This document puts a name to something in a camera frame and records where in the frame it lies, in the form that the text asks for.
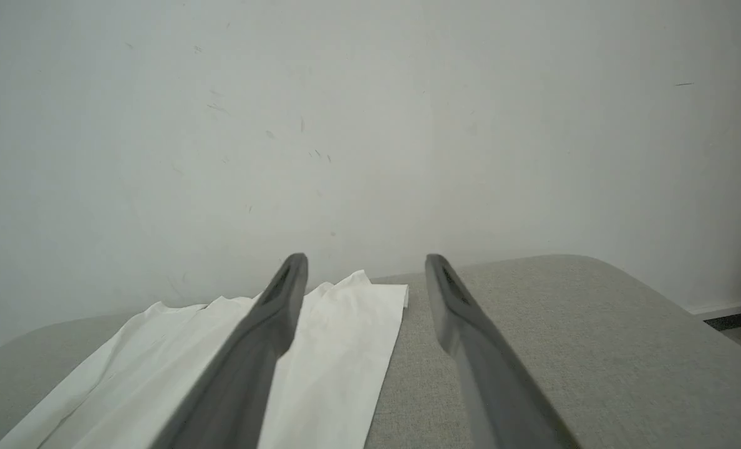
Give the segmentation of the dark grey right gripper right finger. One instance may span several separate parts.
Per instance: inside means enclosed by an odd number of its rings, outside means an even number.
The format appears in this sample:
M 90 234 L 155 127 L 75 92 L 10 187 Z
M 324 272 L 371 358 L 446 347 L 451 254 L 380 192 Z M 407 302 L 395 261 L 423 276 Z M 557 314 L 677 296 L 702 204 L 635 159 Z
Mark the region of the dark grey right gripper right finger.
M 433 326 L 453 359 L 478 448 L 576 448 L 538 383 L 445 256 L 429 254 L 425 277 Z

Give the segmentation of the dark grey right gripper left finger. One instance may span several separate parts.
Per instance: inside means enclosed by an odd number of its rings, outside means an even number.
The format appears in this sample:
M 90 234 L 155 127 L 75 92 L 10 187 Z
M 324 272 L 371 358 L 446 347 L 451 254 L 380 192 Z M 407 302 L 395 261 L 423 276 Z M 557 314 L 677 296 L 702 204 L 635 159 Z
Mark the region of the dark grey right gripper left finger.
M 256 448 L 278 360 L 291 348 L 308 281 L 294 253 L 228 335 L 153 448 Z

